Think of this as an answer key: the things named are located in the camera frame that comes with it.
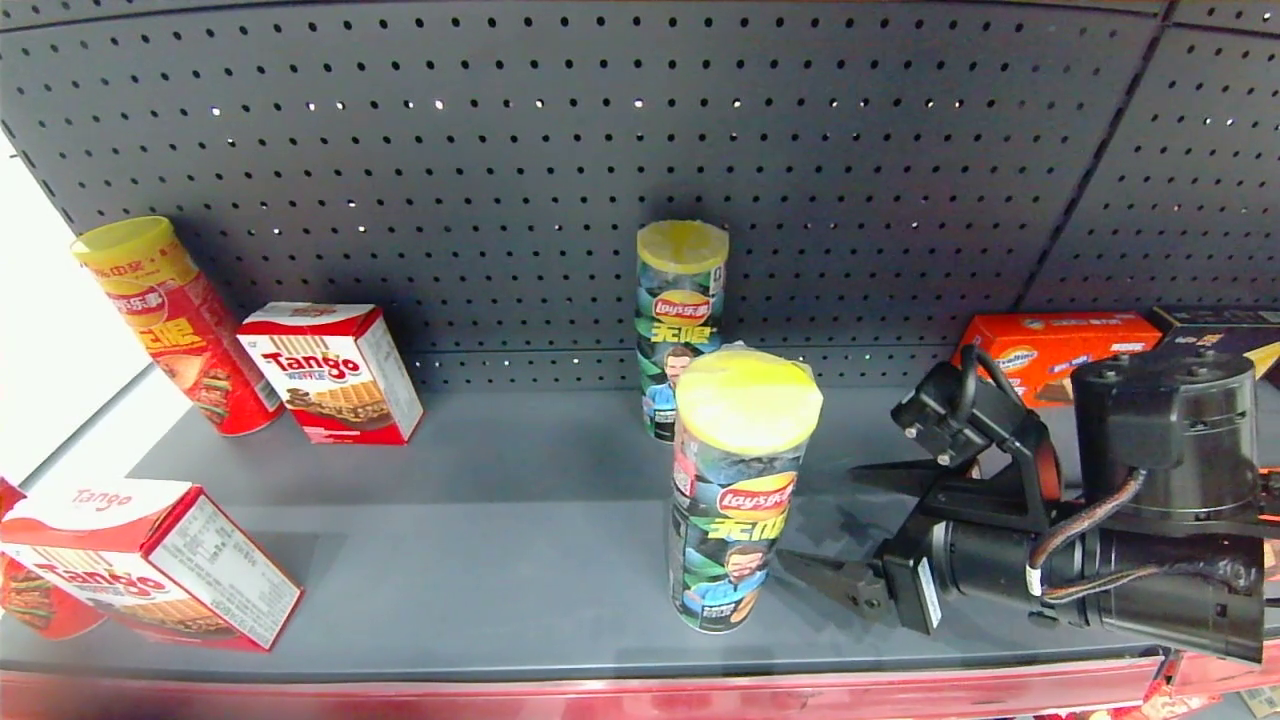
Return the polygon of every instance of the red chip canister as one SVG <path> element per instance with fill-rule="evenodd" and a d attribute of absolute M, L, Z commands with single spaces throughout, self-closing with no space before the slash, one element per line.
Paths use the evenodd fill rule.
<path fill-rule="evenodd" d="M 238 323 L 168 218 L 102 225 L 72 243 L 151 359 L 224 436 L 266 427 L 284 405 L 236 340 Z"/>

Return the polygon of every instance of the yellow lid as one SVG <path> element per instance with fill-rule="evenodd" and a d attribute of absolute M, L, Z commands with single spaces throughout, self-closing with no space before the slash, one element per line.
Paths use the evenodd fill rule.
<path fill-rule="evenodd" d="M 72 254 L 90 265 L 136 260 L 174 240 L 169 218 L 132 218 L 88 231 L 72 242 Z"/>
<path fill-rule="evenodd" d="M 742 345 L 694 360 L 680 375 L 676 406 L 698 439 L 746 456 L 785 452 L 818 427 L 822 391 L 809 366 Z"/>
<path fill-rule="evenodd" d="M 649 223 L 636 233 L 636 252 L 664 273 L 694 275 L 724 264 L 728 233 L 698 220 Z"/>

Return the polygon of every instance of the perforated metal panel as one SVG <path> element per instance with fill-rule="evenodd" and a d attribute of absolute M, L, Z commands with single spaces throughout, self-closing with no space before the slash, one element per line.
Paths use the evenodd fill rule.
<path fill-rule="evenodd" d="M 765 347 L 806 363 L 823 387 L 909 384 L 951 346 Z M 568 352 L 435 352 L 411 355 L 407 369 L 424 389 L 609 389 L 640 386 L 634 350 Z"/>
<path fill-rule="evenodd" d="M 1027 306 L 1280 302 L 1277 97 L 1280 42 L 1167 31 Z"/>
<path fill-rule="evenodd" d="M 0 3 L 0 29 L 101 20 L 106 18 L 214 9 L 227 5 L 268 5 L 324 3 L 326 0 L 4 0 Z M 1164 0 L 1018 0 L 1027 5 L 1066 5 L 1119 13 L 1155 14 Z"/>
<path fill-rule="evenodd" d="M 634 232 L 727 224 L 727 334 L 954 343 L 1007 310 L 1153 18 L 952 4 L 228 8 L 10 32 L 76 229 L 174 217 L 242 311 L 408 351 L 626 348 Z"/>
<path fill-rule="evenodd" d="M 291 0 L 0 0 L 0 29 Z"/>
<path fill-rule="evenodd" d="M 1271 0 L 1183 1 L 1174 10 L 1176 23 L 1248 29 L 1280 35 L 1280 3 Z"/>

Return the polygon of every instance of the red and white box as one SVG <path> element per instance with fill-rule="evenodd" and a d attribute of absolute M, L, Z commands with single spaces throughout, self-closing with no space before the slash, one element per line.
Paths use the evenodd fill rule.
<path fill-rule="evenodd" d="M 154 641 L 265 652 L 302 597 L 193 483 L 37 488 L 0 537 L 9 557 Z"/>
<path fill-rule="evenodd" d="M 238 336 L 311 442 L 404 445 L 422 419 L 374 305 L 270 302 Z"/>

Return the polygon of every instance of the potato chip can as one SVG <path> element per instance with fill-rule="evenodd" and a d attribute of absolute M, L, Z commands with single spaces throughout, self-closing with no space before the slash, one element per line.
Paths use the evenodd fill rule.
<path fill-rule="evenodd" d="M 671 598 L 691 628 L 724 633 L 768 578 L 822 392 L 808 366 L 735 343 L 695 360 L 677 395 Z"/>
<path fill-rule="evenodd" d="M 671 442 L 685 368 L 721 345 L 728 233 L 696 220 L 663 220 L 636 233 L 636 357 L 645 429 Z"/>
<path fill-rule="evenodd" d="M 168 218 L 133 218 L 72 243 L 169 379 L 224 436 L 265 428 L 284 404 L 236 340 L 238 323 Z"/>

